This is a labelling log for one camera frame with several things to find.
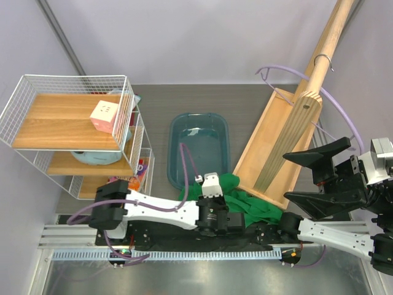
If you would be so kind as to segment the green tank top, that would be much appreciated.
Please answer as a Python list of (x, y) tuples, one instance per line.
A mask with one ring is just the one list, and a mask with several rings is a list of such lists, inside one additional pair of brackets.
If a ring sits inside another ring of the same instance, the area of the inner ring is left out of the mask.
[(265, 200), (237, 189), (239, 183), (238, 176), (230, 173), (219, 175), (219, 184), (229, 212), (242, 213), (246, 227), (260, 221), (277, 225), (281, 219), (282, 210)]

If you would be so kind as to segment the lilac plastic clothes hanger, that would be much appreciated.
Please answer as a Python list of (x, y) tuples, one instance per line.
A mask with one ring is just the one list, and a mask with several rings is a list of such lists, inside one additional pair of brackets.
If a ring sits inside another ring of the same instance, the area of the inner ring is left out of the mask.
[[(297, 71), (296, 69), (287, 67), (287, 66), (281, 66), (281, 65), (266, 65), (266, 66), (262, 66), (260, 67), (258, 70), (256, 70), (255, 75), (260, 75), (262, 80), (267, 82), (268, 79), (268, 73), (270, 72), (271, 69), (278, 69), (278, 70), (282, 70), (285, 71), (287, 73), (291, 73), (301, 79), (304, 79), (306, 81), (309, 81), (309, 76), (307, 76), (306, 74), (301, 73), (300, 71)], [(365, 145), (364, 142), (360, 136), (360, 133), (358, 131), (358, 129), (356, 128), (356, 126), (354, 125), (353, 121), (350, 119), (350, 117), (348, 116), (347, 112), (343, 109), (343, 107), (341, 106), (341, 104), (339, 104), (339, 102), (337, 102), (336, 99), (334, 99), (334, 97), (328, 92), (326, 91), (326, 89), (324, 89), (323, 87), (320, 89), (320, 92), (322, 93), (322, 95), (324, 97), (326, 97), (326, 99), (328, 99), (330, 101), (330, 103), (334, 106), (334, 108), (340, 113), (341, 117), (343, 118), (343, 120), (346, 122), (347, 126), (349, 127), (350, 131), (352, 132), (352, 137), (355, 139), (355, 141), (357, 142), (357, 145), (359, 147), (359, 154), (362, 155), (365, 153)]]

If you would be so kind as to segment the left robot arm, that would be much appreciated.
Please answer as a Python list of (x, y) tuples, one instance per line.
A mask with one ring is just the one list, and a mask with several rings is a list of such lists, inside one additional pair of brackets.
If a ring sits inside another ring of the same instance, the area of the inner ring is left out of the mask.
[(198, 184), (201, 193), (196, 200), (175, 202), (129, 190), (125, 180), (108, 183), (97, 189), (88, 225), (107, 232), (117, 245), (130, 240), (130, 221), (169, 224), (208, 237), (243, 234), (244, 214), (229, 210), (219, 177), (207, 174)]

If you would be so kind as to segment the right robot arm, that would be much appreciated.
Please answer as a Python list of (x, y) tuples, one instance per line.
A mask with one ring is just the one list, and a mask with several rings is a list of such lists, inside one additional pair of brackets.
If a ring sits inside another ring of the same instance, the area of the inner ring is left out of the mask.
[[(392, 142), (389, 138), (372, 139), (369, 152), (334, 165), (333, 157), (350, 146), (349, 138), (343, 137), (321, 147), (284, 154), (284, 159), (312, 171), (319, 192), (286, 192), (285, 198), (309, 218), (284, 213), (277, 234), (286, 243), (297, 239), (331, 246), (392, 275)], [(383, 233), (355, 234), (321, 223), (326, 217), (357, 209), (376, 214), (372, 222)]]

